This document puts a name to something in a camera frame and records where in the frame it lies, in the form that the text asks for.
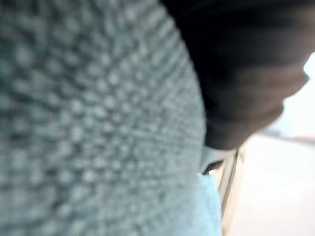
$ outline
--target light blue cloth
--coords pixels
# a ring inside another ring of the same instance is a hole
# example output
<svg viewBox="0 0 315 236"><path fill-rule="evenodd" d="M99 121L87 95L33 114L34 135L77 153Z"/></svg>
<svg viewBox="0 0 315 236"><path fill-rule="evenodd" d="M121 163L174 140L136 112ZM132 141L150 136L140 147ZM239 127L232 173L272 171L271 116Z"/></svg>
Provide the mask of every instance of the light blue cloth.
<svg viewBox="0 0 315 236"><path fill-rule="evenodd" d="M0 9L0 235L220 235L198 83L158 1Z"/></svg>

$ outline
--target dark brown fabric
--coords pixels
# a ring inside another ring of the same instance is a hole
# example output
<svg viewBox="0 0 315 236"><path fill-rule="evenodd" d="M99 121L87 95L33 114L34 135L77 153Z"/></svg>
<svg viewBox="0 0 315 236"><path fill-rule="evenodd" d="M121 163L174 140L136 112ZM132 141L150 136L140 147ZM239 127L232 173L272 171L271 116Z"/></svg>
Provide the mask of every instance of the dark brown fabric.
<svg viewBox="0 0 315 236"><path fill-rule="evenodd" d="M206 145L239 147L308 80L313 0L163 0L189 49L207 115Z"/></svg>

